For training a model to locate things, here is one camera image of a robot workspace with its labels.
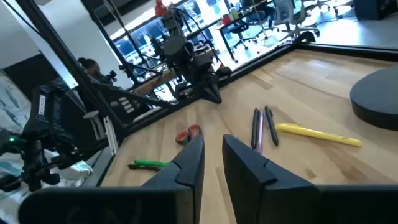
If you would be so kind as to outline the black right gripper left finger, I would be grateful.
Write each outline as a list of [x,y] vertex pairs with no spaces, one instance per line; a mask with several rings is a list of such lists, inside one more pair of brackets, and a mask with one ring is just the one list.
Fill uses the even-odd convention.
[[141,187],[142,223],[199,223],[205,166],[203,136],[195,136]]

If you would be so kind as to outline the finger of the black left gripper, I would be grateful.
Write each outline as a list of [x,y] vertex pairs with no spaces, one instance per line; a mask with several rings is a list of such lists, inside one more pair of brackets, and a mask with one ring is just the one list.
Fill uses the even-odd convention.
[[213,92],[213,79],[209,79],[205,81],[205,88],[204,90],[204,96],[208,101],[211,101],[213,103],[217,103],[216,96]]
[[222,98],[218,89],[218,82],[219,82],[219,77],[218,76],[214,76],[213,77],[213,92],[216,96],[217,99],[217,103],[221,103],[222,102]]

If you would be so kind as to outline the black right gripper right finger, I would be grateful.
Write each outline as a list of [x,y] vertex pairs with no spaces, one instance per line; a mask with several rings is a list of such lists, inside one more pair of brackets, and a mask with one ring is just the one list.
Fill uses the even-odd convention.
[[320,191],[232,135],[223,136],[224,175],[238,223],[315,223]]

